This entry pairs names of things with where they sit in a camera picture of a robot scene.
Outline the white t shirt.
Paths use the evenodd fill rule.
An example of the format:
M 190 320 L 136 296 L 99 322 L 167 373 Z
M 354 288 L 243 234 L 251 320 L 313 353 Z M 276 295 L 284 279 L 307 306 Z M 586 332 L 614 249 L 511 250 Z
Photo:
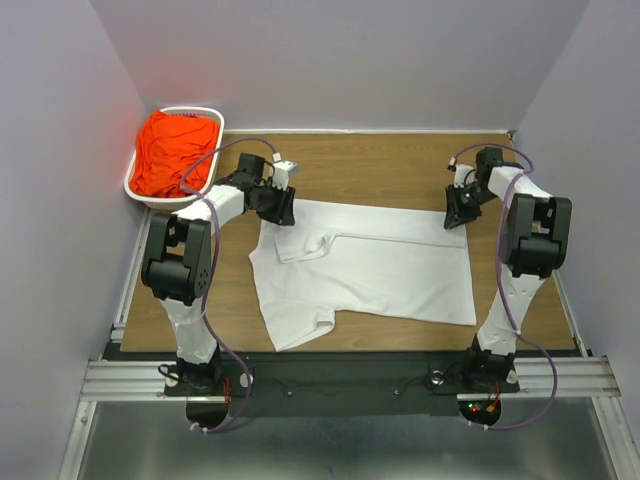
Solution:
M 276 351 L 330 333 L 339 311 L 477 322 L 467 234 L 442 212 L 297 199 L 295 223 L 262 222 L 249 255 Z

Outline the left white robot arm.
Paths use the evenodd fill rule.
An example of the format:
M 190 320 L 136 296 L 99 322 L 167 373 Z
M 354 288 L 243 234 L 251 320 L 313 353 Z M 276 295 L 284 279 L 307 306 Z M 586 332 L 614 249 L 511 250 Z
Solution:
M 243 153 L 236 170 L 206 195 L 152 216 L 141 280 L 160 301 L 175 336 L 176 362 L 159 367 L 167 396 L 210 396 L 221 386 L 220 346 L 205 319 L 221 227 L 248 211 L 276 226 L 294 225 L 290 181 L 297 171 L 278 153 L 271 162 Z

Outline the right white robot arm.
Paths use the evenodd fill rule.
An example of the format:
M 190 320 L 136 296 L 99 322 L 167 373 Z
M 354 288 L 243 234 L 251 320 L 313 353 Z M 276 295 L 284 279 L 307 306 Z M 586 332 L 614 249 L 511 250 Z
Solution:
M 566 259 L 572 215 L 571 200 L 531 180 L 534 165 L 527 155 L 497 143 L 477 147 L 473 165 L 459 160 L 473 146 L 449 160 L 454 177 L 445 189 L 444 220 L 451 230 L 477 220 L 489 201 L 502 202 L 494 254 L 497 292 L 460 366 L 461 381 L 472 390 L 516 382 L 523 322 L 538 290 Z

